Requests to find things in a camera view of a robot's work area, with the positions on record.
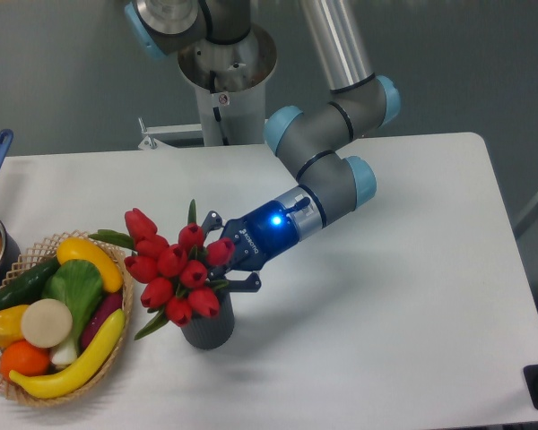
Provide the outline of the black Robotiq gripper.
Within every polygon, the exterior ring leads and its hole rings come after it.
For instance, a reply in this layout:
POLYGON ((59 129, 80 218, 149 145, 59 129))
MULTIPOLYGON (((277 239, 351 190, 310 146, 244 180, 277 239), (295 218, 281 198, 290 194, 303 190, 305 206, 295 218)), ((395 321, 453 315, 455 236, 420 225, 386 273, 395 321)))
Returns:
POLYGON ((234 244, 227 263, 210 274, 213 289, 230 293, 256 293, 262 286, 256 272, 273 258, 289 250, 325 225, 320 202, 307 187, 298 185, 250 213, 226 220, 218 211, 209 211, 201 229, 206 236, 221 231, 221 238, 234 244), (245 279, 222 277, 230 271, 251 272, 245 279))

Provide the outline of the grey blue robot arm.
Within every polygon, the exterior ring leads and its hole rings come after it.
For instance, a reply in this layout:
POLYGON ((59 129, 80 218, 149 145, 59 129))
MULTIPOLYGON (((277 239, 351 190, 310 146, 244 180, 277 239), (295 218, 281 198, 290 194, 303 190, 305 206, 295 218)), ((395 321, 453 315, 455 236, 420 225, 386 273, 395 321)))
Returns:
POLYGON ((210 269, 228 291, 255 292, 259 270, 376 193, 370 166, 338 150, 390 122, 400 111, 397 88, 373 71, 351 6, 300 5, 332 98, 313 115, 294 106, 265 113, 265 85, 276 66, 271 36, 251 19, 247 1, 131 1, 125 13, 144 51, 176 55, 193 86, 207 146, 265 143, 295 179, 287 193, 239 219, 210 213, 204 232, 220 230, 235 247, 210 269))

